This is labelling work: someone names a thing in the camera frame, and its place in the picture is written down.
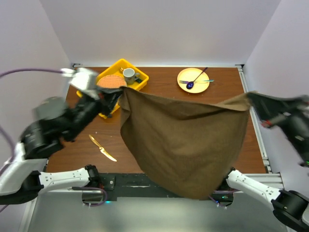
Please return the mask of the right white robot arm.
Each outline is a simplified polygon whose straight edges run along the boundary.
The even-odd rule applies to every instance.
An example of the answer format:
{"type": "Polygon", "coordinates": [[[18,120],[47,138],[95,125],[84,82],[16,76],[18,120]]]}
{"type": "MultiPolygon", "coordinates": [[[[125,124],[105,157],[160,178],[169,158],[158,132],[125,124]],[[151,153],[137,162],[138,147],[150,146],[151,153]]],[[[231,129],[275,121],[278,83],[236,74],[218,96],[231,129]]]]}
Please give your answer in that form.
{"type": "MultiPolygon", "coordinates": [[[[263,127],[280,127],[302,159],[300,166],[309,165],[309,97],[278,98],[259,93],[247,94],[263,127]]],[[[309,199],[294,190],[273,188],[260,183],[236,169],[215,178],[217,188],[240,190],[272,210],[285,226],[296,232],[309,230],[309,199]]]]}

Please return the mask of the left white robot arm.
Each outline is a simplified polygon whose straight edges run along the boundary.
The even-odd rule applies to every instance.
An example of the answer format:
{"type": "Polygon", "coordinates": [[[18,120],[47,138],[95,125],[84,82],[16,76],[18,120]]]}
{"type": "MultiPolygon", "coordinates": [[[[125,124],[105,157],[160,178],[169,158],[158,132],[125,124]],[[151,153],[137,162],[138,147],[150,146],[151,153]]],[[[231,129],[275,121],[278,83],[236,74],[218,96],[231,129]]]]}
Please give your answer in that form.
{"type": "Polygon", "coordinates": [[[97,87],[85,92],[73,108],[63,97],[50,97],[36,107],[35,121],[25,128],[0,170],[0,203],[23,204],[61,188],[98,189],[101,179],[94,165],[59,173],[45,173],[37,167],[62,150],[63,141],[74,142],[98,114],[109,115],[122,93],[121,88],[97,87]]]}

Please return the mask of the brown cloth napkin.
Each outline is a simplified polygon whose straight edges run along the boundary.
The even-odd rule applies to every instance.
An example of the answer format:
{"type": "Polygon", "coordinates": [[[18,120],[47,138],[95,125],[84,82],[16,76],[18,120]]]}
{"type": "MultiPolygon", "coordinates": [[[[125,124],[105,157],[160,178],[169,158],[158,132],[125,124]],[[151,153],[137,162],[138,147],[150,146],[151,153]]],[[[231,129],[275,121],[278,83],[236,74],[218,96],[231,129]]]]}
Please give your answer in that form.
{"type": "Polygon", "coordinates": [[[241,153],[248,94],[217,104],[159,97],[123,88],[121,137],[156,184],[189,199],[206,199],[241,153]]]}

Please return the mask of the gold butter knife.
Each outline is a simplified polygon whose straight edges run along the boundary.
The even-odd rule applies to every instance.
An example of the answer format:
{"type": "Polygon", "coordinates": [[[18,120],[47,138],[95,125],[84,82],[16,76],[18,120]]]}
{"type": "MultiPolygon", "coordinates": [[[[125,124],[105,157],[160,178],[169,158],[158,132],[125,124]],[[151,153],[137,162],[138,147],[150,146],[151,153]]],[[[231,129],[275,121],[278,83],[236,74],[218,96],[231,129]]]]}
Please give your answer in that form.
{"type": "Polygon", "coordinates": [[[98,141],[97,141],[92,135],[89,135],[89,138],[90,138],[90,140],[99,148],[100,152],[101,152],[105,157],[107,157],[109,160],[111,160],[111,161],[113,161],[113,162],[117,162],[117,160],[116,160],[113,156],[111,156],[111,155],[105,150],[105,148],[104,148],[102,145],[100,145],[100,144],[98,143],[98,141]]]}

